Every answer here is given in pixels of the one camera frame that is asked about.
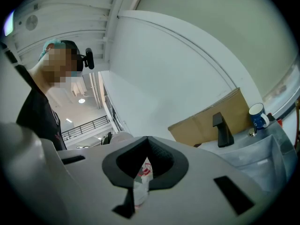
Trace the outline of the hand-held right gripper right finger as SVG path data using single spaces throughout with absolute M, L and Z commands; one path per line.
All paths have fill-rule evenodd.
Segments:
M 182 153 L 188 170 L 172 188 L 150 191 L 140 208 L 142 225 L 248 225 L 276 199 L 210 151 L 158 137 L 153 140 Z

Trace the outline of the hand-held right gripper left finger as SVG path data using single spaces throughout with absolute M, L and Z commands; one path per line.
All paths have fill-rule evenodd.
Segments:
M 131 225 L 149 196 L 147 137 L 92 148 L 60 151 L 65 168 L 82 192 L 80 205 L 90 225 Z

